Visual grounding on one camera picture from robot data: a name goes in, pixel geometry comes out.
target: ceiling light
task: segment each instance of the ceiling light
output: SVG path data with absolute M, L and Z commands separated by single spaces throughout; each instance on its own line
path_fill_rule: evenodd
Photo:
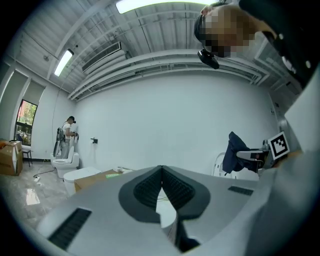
M 73 51 L 68 49 L 62 56 L 58 66 L 56 67 L 54 74 L 59 77 L 62 70 L 64 70 L 65 66 L 67 65 L 68 61 L 71 59 L 71 57 L 74 55 Z
M 117 2 L 116 8 L 119 13 L 124 14 L 131 10 L 161 3 L 195 3 L 201 5 L 210 5 L 219 2 L 218 0 L 122 0 Z

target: black cloth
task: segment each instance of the black cloth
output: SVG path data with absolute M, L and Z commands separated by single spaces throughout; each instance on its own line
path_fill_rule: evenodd
M 240 0 L 239 7 L 267 23 L 277 34 L 264 35 L 295 69 L 290 74 L 304 88 L 313 75 L 319 60 L 318 17 L 319 3 L 292 2 L 288 0 Z
M 229 134 L 229 143 L 223 158 L 222 169 L 228 174 L 232 171 L 239 172 L 243 168 L 256 172 L 257 163 L 238 158 L 236 156 L 238 151 L 250 151 L 250 148 L 232 131 Z

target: white shirt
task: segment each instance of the white shirt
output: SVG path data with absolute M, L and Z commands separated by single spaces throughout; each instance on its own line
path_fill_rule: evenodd
M 66 123 L 62 126 L 62 132 L 63 132 L 63 134 L 65 135 L 65 138 L 68 139 L 68 140 L 70 140 L 70 139 L 71 139 L 71 136 L 67 136 L 67 135 L 66 135 L 66 130 L 67 130 L 67 128 L 71 128 L 71 124 L 68 123 L 68 122 L 66 122 Z

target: person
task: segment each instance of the person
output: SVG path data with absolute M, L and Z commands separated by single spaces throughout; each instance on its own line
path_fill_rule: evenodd
M 75 118 L 73 116 L 70 116 L 63 124 L 62 126 L 62 132 L 64 135 L 64 139 L 60 142 L 61 147 L 61 158 L 67 159 L 69 155 L 69 149 L 70 149 L 70 139 L 71 137 L 75 136 L 76 133 L 70 131 L 71 125 L 75 122 Z
M 204 7 L 194 25 L 194 35 L 203 48 L 218 57 L 229 57 L 262 32 L 282 57 L 289 73 L 304 88 L 319 63 L 319 47 L 310 4 L 275 0 L 224 1 Z

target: air vent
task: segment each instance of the air vent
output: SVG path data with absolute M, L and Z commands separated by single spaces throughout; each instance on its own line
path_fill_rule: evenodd
M 99 52 L 96 56 L 91 58 L 86 64 L 83 65 L 82 71 L 85 72 L 88 68 L 90 68 L 95 63 L 99 62 L 100 60 L 104 59 L 107 56 L 121 50 L 121 43 L 117 42 L 113 45 L 110 45 L 108 48 L 104 49 L 103 51 Z
M 247 188 L 239 187 L 239 186 L 231 186 L 228 188 L 228 190 L 239 193 L 239 194 L 243 194 L 246 196 L 251 196 L 252 193 L 254 192 L 252 189 L 247 189 Z
M 49 241 L 66 250 L 90 216 L 91 211 L 76 209 L 49 237 Z

